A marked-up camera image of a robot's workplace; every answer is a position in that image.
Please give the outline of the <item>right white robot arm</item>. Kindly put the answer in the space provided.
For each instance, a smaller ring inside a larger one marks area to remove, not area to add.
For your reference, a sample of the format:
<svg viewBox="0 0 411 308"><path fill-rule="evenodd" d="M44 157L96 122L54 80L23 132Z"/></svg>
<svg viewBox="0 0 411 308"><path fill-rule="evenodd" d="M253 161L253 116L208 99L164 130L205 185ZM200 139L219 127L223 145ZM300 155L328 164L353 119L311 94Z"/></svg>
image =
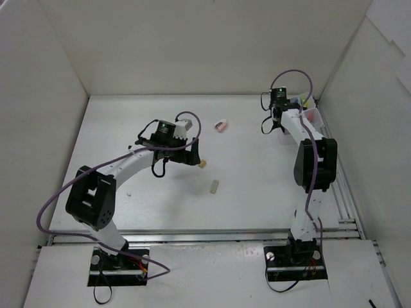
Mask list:
<svg viewBox="0 0 411 308"><path fill-rule="evenodd" d="M315 124L318 110L307 108L299 99L289 99L286 87L261 93L260 105L270 113L264 119L272 122L270 130L280 130L298 145L293 177L306 193L306 201L295 211L284 256L289 263L299 264L307 257L307 249L315 245L322 225L319 218L322 202L337 177L338 144L318 131Z"/></svg>

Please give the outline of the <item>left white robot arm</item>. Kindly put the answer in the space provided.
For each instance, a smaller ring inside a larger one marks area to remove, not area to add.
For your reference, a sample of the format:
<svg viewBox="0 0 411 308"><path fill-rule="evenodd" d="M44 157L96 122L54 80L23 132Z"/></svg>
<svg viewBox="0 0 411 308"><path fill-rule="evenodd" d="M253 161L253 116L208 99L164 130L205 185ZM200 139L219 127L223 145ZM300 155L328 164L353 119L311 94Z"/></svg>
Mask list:
<svg viewBox="0 0 411 308"><path fill-rule="evenodd" d="M66 212L86 227L99 242L105 254L105 262L114 269L121 269L128 262L128 242L119 233L113 217L115 214L116 191L138 172L150 168L156 178L154 166L162 161L188 166L200 163L198 141L188 141L188 131L193 126L190 119L176 119L173 123L154 120L157 129L147 139L139 133L134 146L129 147L129 156L91 171L81 167L77 175L84 177L75 182L66 202Z"/></svg>

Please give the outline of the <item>white compartment organizer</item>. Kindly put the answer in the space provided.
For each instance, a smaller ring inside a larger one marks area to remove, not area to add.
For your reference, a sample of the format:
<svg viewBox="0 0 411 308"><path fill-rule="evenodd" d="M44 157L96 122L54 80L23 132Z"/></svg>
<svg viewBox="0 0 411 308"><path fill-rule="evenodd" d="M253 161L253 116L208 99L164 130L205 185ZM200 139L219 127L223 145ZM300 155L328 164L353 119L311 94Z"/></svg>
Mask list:
<svg viewBox="0 0 411 308"><path fill-rule="evenodd" d="M307 96L308 92L298 95L287 95L287 99L291 105L297 104L297 109L281 116L282 127L280 128L280 132L277 133L281 144L299 144L304 139L310 138L299 121L299 107L301 104L303 104L303 111L301 112L303 123L309 128L315 140L319 140L320 137L322 137L320 131L323 127L322 117L315 105L312 95L310 95L307 102L305 102Z"/></svg>

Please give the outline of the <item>beige eraser stick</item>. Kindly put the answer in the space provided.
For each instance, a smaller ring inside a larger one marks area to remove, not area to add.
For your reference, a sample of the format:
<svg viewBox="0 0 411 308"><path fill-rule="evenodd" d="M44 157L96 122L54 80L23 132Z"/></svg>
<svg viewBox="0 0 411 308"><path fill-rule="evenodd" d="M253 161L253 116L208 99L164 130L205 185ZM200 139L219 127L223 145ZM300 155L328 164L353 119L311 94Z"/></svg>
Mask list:
<svg viewBox="0 0 411 308"><path fill-rule="evenodd" d="M218 180L213 180L213 182L211 184L211 189L210 189L211 194L216 194L217 189L218 189L218 185L219 185L219 181Z"/></svg>

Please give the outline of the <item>pink white eraser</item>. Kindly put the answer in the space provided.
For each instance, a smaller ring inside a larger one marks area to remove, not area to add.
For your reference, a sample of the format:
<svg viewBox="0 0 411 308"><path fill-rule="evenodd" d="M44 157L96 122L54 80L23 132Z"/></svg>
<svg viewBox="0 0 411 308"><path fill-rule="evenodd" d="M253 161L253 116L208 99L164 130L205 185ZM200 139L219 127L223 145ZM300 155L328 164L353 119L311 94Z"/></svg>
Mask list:
<svg viewBox="0 0 411 308"><path fill-rule="evenodd" d="M221 119L219 120L215 125L214 125L214 129L218 132L218 133L222 133L225 131L225 129L228 126L228 120L226 119Z"/></svg>

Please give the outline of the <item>aluminium rail front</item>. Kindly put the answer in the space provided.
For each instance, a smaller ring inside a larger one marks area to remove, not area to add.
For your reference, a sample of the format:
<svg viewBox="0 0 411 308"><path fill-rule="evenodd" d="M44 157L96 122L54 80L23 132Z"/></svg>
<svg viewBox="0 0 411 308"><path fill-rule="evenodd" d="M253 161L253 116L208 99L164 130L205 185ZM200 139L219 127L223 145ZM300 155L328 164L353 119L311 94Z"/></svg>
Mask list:
<svg viewBox="0 0 411 308"><path fill-rule="evenodd" d="M126 232L122 236L134 245L150 244L194 244L194 243L225 243L254 241L284 241L288 238L288 230L256 229L256 230L212 230L212 231L181 231L153 233Z"/></svg>

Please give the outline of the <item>aluminium rail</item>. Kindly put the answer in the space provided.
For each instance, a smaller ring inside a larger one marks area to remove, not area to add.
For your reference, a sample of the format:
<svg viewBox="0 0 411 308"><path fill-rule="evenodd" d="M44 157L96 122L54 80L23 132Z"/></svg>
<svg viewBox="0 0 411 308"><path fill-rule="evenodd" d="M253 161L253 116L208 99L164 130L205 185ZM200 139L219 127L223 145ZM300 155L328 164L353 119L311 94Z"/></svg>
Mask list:
<svg viewBox="0 0 411 308"><path fill-rule="evenodd" d="M225 243L254 241L284 241L288 238L288 230L256 229L256 230L212 230L212 231L181 231L153 233L126 232L122 236L134 245L150 244L194 244L194 243Z"/></svg>
<svg viewBox="0 0 411 308"><path fill-rule="evenodd" d="M337 175L335 181L331 184L331 191L335 202L334 209L337 212L338 227L327 228L324 232L325 239L366 240L367 237L341 165L339 154L337 154Z"/></svg>

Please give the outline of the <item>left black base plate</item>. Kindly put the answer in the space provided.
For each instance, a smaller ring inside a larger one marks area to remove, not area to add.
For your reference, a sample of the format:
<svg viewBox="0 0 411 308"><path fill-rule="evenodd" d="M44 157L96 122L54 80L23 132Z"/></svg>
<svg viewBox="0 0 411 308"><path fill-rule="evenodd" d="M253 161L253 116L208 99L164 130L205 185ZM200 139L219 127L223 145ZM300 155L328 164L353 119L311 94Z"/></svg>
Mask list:
<svg viewBox="0 0 411 308"><path fill-rule="evenodd" d="M148 262L124 255L112 256L94 247L89 266L88 287L147 285Z"/></svg>

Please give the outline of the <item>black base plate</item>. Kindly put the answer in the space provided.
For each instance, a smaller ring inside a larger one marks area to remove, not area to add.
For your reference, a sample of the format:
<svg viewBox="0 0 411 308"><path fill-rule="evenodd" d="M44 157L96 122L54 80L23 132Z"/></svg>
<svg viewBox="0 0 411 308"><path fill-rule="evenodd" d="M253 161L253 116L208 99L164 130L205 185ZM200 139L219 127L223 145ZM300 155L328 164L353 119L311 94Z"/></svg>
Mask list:
<svg viewBox="0 0 411 308"><path fill-rule="evenodd" d="M88 287L147 285L148 262L124 255L112 256L94 247L89 266Z"/></svg>
<svg viewBox="0 0 411 308"><path fill-rule="evenodd" d="M320 246L312 252L291 257L287 246L264 246L265 273L269 282L327 280L328 273Z"/></svg>

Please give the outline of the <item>aluminium rail right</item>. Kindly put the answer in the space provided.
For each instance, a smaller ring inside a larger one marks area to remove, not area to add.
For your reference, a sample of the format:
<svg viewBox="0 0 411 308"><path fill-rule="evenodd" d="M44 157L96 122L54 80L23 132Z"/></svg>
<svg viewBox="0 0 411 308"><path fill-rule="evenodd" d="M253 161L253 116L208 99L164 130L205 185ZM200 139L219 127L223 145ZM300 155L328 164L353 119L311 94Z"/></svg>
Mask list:
<svg viewBox="0 0 411 308"><path fill-rule="evenodd" d="M338 227L327 228L324 232L325 239L366 240L367 237L341 165L339 154L337 154L337 175L335 181L331 184L331 191L335 202L334 209L337 212Z"/></svg>

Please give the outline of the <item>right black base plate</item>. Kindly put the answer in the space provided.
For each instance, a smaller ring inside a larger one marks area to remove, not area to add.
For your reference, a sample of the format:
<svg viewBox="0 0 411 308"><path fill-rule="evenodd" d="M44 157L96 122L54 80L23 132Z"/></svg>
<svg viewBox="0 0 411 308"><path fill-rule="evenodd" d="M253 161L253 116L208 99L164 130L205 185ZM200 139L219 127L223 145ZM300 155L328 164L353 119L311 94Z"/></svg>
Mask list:
<svg viewBox="0 0 411 308"><path fill-rule="evenodd" d="M312 252L291 257L287 246L264 246L265 273L269 282L327 280L328 273L320 246Z"/></svg>

